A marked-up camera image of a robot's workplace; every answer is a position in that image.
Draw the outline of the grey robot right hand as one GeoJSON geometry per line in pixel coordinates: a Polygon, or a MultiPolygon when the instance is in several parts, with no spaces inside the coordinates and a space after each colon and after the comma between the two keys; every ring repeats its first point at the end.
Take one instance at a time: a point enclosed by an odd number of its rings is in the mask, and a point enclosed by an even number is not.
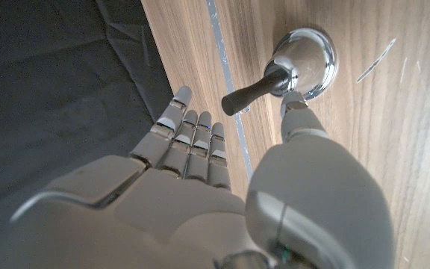
{"type": "Polygon", "coordinates": [[[225,135],[183,87],[127,157],[50,182],[0,234],[0,268],[391,268],[393,228],[370,173],[331,140],[301,93],[245,199],[225,135]]]}

